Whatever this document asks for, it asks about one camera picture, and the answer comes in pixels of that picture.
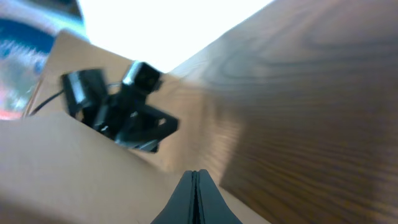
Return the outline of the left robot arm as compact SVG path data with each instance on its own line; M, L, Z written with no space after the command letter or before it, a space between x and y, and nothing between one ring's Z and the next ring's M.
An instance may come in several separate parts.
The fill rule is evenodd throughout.
M132 68L109 93L102 69L80 70L61 76L68 114L124 147L156 153L160 142L177 131L179 120L146 103L161 84L152 68Z

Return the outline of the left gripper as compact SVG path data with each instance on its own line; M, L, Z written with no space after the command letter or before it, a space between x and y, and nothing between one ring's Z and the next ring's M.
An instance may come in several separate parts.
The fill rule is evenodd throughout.
M159 143L178 130L179 119L146 104L147 95L121 90L99 107L93 129L120 146L157 152Z

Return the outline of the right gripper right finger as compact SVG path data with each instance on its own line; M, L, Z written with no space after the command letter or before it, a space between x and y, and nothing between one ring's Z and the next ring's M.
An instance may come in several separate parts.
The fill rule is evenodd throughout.
M200 223L242 224L229 209L207 170L202 169L197 172L196 188Z

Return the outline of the cardboard box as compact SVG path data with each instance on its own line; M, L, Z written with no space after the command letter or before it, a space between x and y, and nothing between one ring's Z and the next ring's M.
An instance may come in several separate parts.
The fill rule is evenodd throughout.
M246 134L250 88L212 84L215 42L164 76L149 103L180 119L156 154L128 151L74 120L61 99L1 122L1 222L150 223L186 170L225 180Z

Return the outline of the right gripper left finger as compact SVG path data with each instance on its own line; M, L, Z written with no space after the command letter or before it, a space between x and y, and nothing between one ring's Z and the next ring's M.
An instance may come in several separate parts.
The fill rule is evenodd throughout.
M155 217L151 224L194 223L194 178L195 171L189 170L184 172L166 206Z

